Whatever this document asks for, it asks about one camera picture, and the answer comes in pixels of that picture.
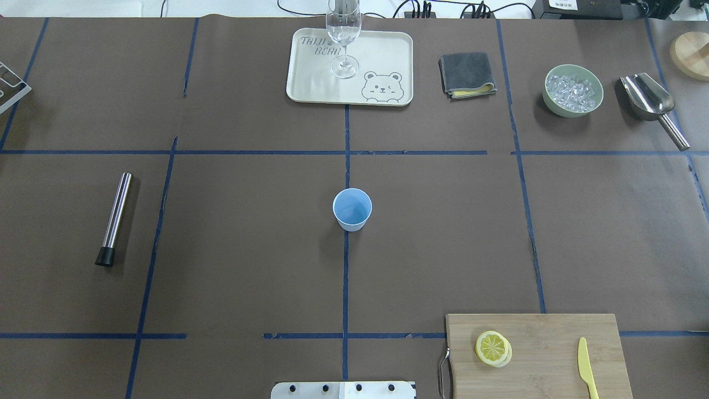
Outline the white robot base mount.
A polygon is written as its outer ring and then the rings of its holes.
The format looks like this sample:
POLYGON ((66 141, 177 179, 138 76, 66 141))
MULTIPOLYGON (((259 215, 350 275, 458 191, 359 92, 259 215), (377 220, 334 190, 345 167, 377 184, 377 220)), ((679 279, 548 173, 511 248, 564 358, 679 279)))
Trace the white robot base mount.
POLYGON ((271 398, 416 398, 415 383, 408 381, 281 382, 271 398))

